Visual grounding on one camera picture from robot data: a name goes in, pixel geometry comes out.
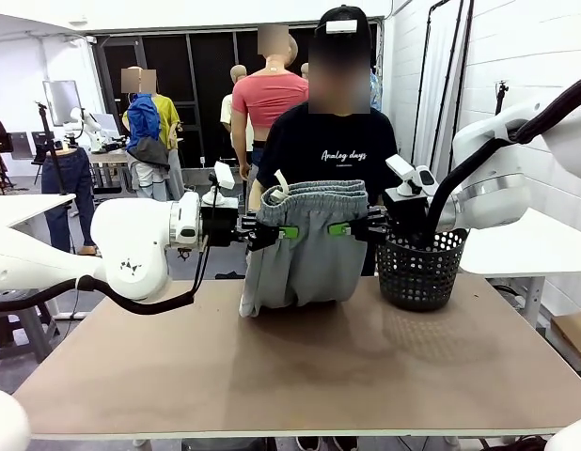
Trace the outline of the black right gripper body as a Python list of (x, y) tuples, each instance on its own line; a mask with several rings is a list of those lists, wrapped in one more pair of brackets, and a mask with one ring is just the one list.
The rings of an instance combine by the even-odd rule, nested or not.
[(402, 196), (396, 188), (383, 193), (388, 224), (399, 235), (415, 235), (422, 232), (428, 213), (428, 197), (424, 194)]

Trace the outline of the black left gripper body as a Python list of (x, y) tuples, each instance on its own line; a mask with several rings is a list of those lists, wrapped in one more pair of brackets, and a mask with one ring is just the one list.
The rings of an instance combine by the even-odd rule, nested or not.
[(200, 209), (201, 235), (207, 246), (229, 247), (233, 242), (247, 241), (254, 227), (240, 227), (242, 215), (236, 209), (202, 207)]

